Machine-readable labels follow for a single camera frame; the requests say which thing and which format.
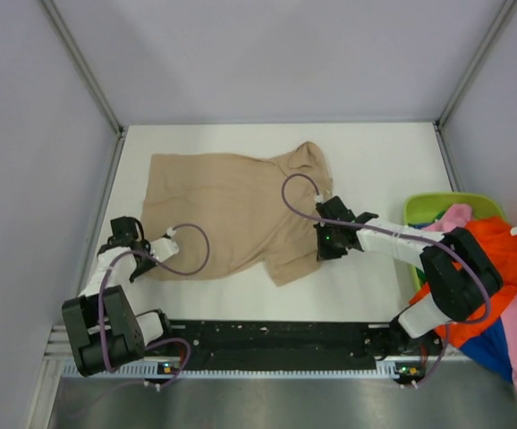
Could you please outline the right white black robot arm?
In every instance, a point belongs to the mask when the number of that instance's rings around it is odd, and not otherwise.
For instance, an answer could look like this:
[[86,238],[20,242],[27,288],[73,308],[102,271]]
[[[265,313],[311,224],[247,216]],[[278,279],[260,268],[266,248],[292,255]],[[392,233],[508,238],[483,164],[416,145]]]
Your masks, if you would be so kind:
[[503,280],[468,230],[424,231],[369,212],[355,215],[339,197],[324,200],[317,195],[315,203],[318,260],[358,250],[391,257],[425,274],[429,287],[425,297],[394,319],[389,340],[396,351],[413,352],[423,336],[440,325],[479,324],[490,317],[490,299],[501,290]]

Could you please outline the beige t shirt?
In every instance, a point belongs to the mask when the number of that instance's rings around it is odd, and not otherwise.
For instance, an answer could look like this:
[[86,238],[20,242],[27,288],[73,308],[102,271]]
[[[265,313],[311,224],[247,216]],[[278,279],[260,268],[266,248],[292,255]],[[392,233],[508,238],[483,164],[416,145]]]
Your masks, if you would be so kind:
[[277,286],[316,272],[315,196],[332,193],[322,150],[305,142],[268,159],[235,154],[153,155],[140,221],[148,240],[179,230],[168,270],[217,280],[263,264]]

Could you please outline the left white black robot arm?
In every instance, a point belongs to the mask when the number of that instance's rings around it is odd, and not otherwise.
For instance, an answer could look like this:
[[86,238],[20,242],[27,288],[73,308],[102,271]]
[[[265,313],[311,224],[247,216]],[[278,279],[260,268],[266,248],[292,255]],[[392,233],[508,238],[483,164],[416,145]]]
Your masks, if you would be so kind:
[[125,294],[143,274],[178,252],[167,237],[147,241],[136,218],[110,221],[111,235],[97,253],[88,285],[62,305],[62,316],[73,359],[79,373],[92,376],[113,373],[120,366],[141,360],[147,347],[162,355],[175,342],[166,314],[152,309],[135,314]]

